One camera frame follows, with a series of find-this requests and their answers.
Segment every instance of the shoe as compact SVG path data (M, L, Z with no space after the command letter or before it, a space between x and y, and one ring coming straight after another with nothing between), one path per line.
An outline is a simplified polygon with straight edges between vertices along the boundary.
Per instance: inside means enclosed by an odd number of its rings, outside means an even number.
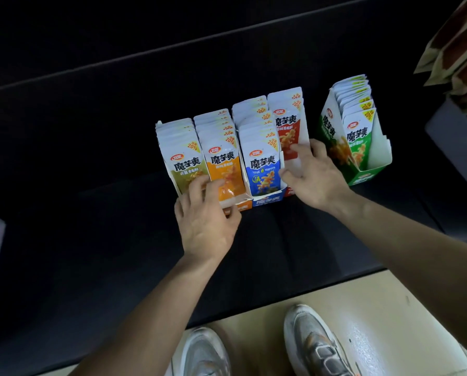
M218 334L207 327L194 329L181 355L180 375L230 376L230 360Z
M306 305L293 306L284 320L287 355L297 376L354 376L323 319Z

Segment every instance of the brand logo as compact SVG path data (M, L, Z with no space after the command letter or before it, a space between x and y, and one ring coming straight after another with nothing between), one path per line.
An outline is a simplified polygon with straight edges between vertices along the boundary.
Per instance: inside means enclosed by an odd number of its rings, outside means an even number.
M185 158L183 154L175 154L174 156L171 157L171 161L179 161L180 159Z

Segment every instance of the white sneaker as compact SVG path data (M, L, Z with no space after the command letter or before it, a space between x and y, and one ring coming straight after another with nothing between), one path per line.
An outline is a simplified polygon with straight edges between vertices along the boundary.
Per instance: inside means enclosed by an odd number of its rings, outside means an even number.
M297 376L353 376L333 333L310 306L289 309L284 320L284 339Z
M223 342L207 327L194 329L181 355L183 376L230 376L230 360Z

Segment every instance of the floor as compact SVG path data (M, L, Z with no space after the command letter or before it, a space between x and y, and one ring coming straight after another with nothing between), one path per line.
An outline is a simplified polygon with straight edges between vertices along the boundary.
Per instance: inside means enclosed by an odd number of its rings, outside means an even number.
M357 374L467 376L467 352L389 271L211 323L225 343L233 374L292 374L282 322L295 303L310 305L326 321ZM173 357L174 369L186 335ZM46 376L66 376L73 368Z

